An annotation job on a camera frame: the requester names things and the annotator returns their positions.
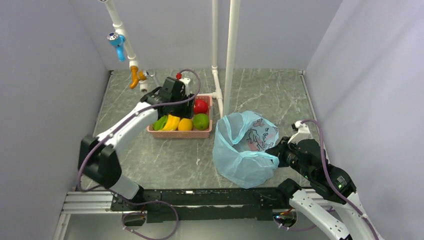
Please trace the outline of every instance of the white wall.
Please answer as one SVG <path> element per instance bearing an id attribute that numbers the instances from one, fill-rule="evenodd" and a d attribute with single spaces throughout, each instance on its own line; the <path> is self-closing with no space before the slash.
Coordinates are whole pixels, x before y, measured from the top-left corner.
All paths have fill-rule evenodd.
<path id="1" fill-rule="evenodd" d="M 67 0 L 0 3 L 0 239 L 53 237 L 108 72 Z"/>
<path id="2" fill-rule="evenodd" d="M 106 36 L 113 32 L 97 0 L 71 0 L 107 68 L 126 69 Z M 243 0 L 236 68 L 305 69 L 342 0 Z M 115 0 L 143 68 L 210 68 L 212 0 Z M 218 66 L 227 59 L 230 1 L 219 1 Z"/>
<path id="3" fill-rule="evenodd" d="M 330 160 L 386 240 L 423 239 L 424 3 L 345 0 L 306 70 Z"/>

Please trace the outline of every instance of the small red object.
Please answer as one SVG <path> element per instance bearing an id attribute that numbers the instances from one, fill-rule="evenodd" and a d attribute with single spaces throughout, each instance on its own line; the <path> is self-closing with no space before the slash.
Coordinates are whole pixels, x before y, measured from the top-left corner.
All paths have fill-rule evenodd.
<path id="1" fill-rule="evenodd" d="M 194 101 L 194 114 L 206 114 L 208 112 L 208 103 L 203 101 L 202 99 L 196 99 Z"/>

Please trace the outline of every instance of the black mount base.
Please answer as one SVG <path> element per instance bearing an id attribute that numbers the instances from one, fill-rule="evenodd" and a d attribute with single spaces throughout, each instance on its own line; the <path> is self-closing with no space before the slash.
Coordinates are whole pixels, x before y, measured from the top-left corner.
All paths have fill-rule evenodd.
<path id="1" fill-rule="evenodd" d="M 270 221 L 274 209 L 288 209 L 274 187 L 200 188 L 200 189 L 145 189 L 146 202 L 162 200 L 173 205 L 180 220 L 254 219 Z M 114 197 L 110 210 L 140 211 L 143 206 L 126 204 Z M 148 204 L 147 223 L 174 221 L 171 208 L 159 203 Z"/>

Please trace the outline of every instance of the green lime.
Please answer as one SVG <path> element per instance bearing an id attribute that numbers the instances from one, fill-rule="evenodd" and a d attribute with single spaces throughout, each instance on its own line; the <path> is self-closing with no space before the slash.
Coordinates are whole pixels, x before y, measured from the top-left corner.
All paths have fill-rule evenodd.
<path id="1" fill-rule="evenodd" d="M 206 130 L 209 127 L 209 117 L 204 113 L 196 114 L 193 118 L 193 125 L 198 130 Z"/>
<path id="2" fill-rule="evenodd" d="M 163 129 L 165 127 L 165 124 L 167 124 L 167 122 L 168 122 L 168 116 L 167 115 L 159 118 L 159 120 L 157 120 L 153 123 L 153 130 L 159 131 L 159 130 Z"/>

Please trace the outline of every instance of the table surface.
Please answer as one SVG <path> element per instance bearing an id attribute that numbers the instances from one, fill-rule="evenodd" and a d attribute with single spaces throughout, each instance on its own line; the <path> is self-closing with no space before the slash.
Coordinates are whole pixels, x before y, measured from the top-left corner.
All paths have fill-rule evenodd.
<path id="1" fill-rule="evenodd" d="M 156 76 L 162 84 L 166 77 L 174 77 L 178 69 L 161 69 Z M 210 69 L 195 69 L 201 78 L 201 93 L 215 90 Z M 129 70 L 115 70 L 109 78 L 94 135 L 112 127 L 126 116 L 138 103 L 143 94 L 129 88 Z M 198 83 L 192 73 L 191 89 Z M 224 91 L 225 70 L 218 71 L 219 82 Z M 154 82 L 149 80 L 150 88 Z M 221 176 L 213 163 L 215 126 L 219 120 L 219 109 L 213 101 L 213 126 L 206 139 L 153 138 L 146 130 L 123 153 L 120 164 L 122 173 L 145 189 L 197 189 L 237 188 L 230 180 Z M 312 118 L 304 86 L 296 69 L 235 69 L 231 86 L 230 112 L 254 111 L 279 128 L 279 138 L 293 134 L 291 124 Z M 312 137 L 318 139 L 315 126 L 309 125 Z M 301 186 L 309 186 L 306 179 L 291 168 L 278 168 L 274 176 L 259 187 L 276 187 L 291 178 Z M 93 186 L 95 182 L 83 178 L 82 185 Z"/>

